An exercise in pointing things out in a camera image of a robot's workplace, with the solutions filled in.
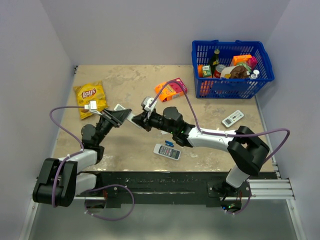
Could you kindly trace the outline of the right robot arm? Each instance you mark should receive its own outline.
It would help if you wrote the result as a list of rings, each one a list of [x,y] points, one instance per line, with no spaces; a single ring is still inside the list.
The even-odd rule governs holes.
[[[152,128],[172,134],[173,141],[181,147],[205,147],[228,152],[235,166],[221,184],[220,191],[233,197],[250,176],[258,176],[270,148],[257,136],[245,137],[253,132],[246,126],[234,131],[220,131],[198,128],[185,122],[176,107],[167,107],[162,114],[156,110],[144,110],[132,121],[146,131]]]

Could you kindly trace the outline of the white long remote control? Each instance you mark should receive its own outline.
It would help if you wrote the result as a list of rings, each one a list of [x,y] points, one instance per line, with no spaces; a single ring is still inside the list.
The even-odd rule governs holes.
[[[141,126],[137,125],[136,123],[134,123],[132,121],[133,117],[135,117],[135,115],[132,113],[132,111],[129,113],[128,110],[125,107],[123,107],[122,105],[120,105],[119,103],[114,107],[113,109],[114,111],[121,111],[122,113],[124,113],[124,115],[126,116],[126,120],[129,121],[130,123],[132,123],[134,126],[136,126],[139,129],[142,129]]]

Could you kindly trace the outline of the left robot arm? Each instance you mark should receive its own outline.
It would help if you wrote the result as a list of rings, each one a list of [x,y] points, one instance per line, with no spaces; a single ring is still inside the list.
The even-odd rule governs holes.
[[[68,207],[75,196],[87,191],[99,196],[104,184],[93,173],[84,173],[89,166],[99,163],[105,148],[101,145],[112,128],[119,128],[131,114],[130,108],[98,111],[86,106],[89,113],[99,116],[96,125],[86,124],[77,141],[79,151],[61,158],[46,158],[32,193],[36,203]]]

